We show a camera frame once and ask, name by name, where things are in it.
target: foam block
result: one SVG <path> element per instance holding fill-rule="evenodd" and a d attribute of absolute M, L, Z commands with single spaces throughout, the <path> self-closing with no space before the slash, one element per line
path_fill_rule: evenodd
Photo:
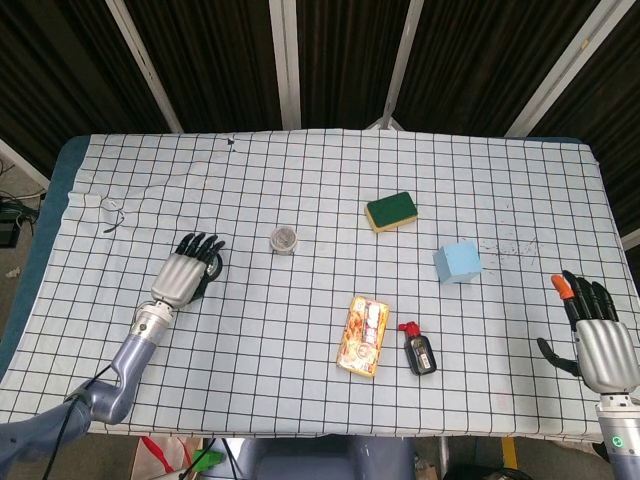
<path fill-rule="evenodd" d="M 442 283 L 466 282 L 482 271 L 475 242 L 466 241 L 440 247 L 434 259 L 438 278 Z"/>

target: grid tablecloth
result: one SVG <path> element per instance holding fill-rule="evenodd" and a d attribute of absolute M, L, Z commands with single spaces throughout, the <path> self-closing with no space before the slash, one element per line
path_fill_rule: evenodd
<path fill-rule="evenodd" d="M 408 191 L 417 222 L 373 233 L 366 202 Z M 271 253 L 276 225 L 299 235 Z M 94 135 L 25 332 L 0 421 L 53 407 L 108 364 L 186 233 L 227 267 L 184 308 L 118 426 L 193 435 L 493 434 L 597 438 L 597 397 L 541 357 L 572 357 L 549 275 L 604 279 L 632 329 L 638 298 L 586 145 L 390 131 Z M 478 243 L 484 271 L 440 285 L 433 255 Z M 354 294 L 391 305 L 374 379 L 335 365 Z M 439 369 L 414 376 L 397 324 Z"/>

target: food package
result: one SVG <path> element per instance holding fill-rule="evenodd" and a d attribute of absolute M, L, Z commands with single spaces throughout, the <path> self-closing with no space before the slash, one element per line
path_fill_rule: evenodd
<path fill-rule="evenodd" d="M 365 377 L 376 374 L 389 313 L 389 305 L 354 297 L 338 350 L 338 366 Z"/>

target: robotic arm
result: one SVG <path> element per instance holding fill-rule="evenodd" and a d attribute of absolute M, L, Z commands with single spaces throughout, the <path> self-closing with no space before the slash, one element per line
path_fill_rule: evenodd
<path fill-rule="evenodd" d="M 552 281 L 564 301 L 578 360 L 558 357 L 538 338 L 543 356 L 556 368 L 600 394 L 596 406 L 604 445 L 616 480 L 640 478 L 640 406 L 630 394 L 640 385 L 640 367 L 627 327 L 619 322 L 609 292 L 597 282 L 563 271 Z"/>
<path fill-rule="evenodd" d="M 0 480 L 14 460 L 32 461 L 50 455 L 58 446 L 83 436 L 93 420 L 109 425 L 124 420 L 174 312 L 201 298 L 209 282 L 222 271 L 218 252 L 224 242 L 217 242 L 216 235 L 202 242 L 204 236 L 191 233 L 184 237 L 151 287 L 154 302 L 136 308 L 129 335 L 110 365 L 118 377 L 115 385 L 98 380 L 98 375 L 84 382 L 63 404 L 32 419 L 0 425 Z"/>

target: floor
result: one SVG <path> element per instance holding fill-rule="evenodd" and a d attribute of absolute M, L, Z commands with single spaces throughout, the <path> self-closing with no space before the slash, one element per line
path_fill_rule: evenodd
<path fill-rule="evenodd" d="M 18 168 L 0 178 L 0 190 L 14 196 L 29 195 L 39 190 Z M 0 335 L 9 316 L 20 277 L 5 274 L 16 267 L 24 268 L 31 231 L 25 225 L 15 249 L 0 250 Z M 63 448 L 56 460 L 50 480 L 107 480 L 127 479 L 133 465 L 137 438 L 91 434 Z M 438 441 L 435 438 L 415 442 L 416 452 L 424 463 L 438 465 Z M 584 453 L 568 445 L 519 438 L 516 450 L 520 468 L 535 480 L 612 480 L 609 465 L 595 455 Z M 500 440 L 497 438 L 456 437 L 450 440 L 452 464 L 474 463 L 484 466 L 501 465 Z M 40 478 L 47 460 L 32 464 L 17 463 L 8 480 Z"/>

